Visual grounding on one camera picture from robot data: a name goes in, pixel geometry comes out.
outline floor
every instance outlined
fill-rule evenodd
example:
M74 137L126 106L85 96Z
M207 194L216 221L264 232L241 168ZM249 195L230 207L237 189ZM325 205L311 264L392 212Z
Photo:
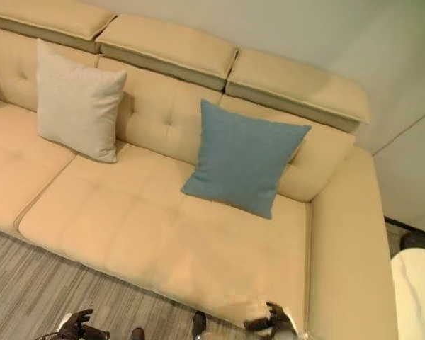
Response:
M397 227L396 225L391 225L389 223L386 223L385 226L387 229L387 239L389 241L390 257L394 257L396 253L400 252L400 241L402 239L402 236L408 231L403 228Z
M404 233L387 225L391 256ZM0 233L0 340L34 339L55 329L65 313L90 307L90 324L110 331L111 340L128 340L137 326L149 340L191 338L191 308ZM214 318L208 329L230 340L246 338Z

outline headrest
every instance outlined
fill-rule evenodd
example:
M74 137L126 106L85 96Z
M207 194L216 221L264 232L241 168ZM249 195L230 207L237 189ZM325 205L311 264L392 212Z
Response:
M0 28L88 52L113 12L76 0L0 0Z
M367 95L355 82L256 50L239 51L225 93L346 132L369 121Z
M96 39L103 55L222 90L237 48L199 30L142 16L118 16Z

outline sofa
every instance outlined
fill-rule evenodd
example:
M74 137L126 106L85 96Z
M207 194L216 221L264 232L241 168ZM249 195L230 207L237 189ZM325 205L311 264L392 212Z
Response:
M38 135L36 38L127 71L116 163ZM271 220L183 194L200 101L307 124ZM226 39L78 1L0 0L0 231L243 327L289 308L315 339L397 338L395 297L355 82Z

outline white wall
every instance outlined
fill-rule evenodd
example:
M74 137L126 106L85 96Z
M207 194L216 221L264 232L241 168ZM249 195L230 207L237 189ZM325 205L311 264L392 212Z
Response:
M386 215L425 230L425 118L375 155Z
M425 114L425 0L87 0L193 26L359 81L372 122L357 143L378 151Z

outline black shoe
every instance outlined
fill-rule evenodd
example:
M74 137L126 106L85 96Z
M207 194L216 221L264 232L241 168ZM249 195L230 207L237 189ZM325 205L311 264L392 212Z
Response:
M141 328L136 328L132 331L130 340L145 340L144 330Z
M206 316L205 313L196 312L192 321L192 336L195 339L206 330Z

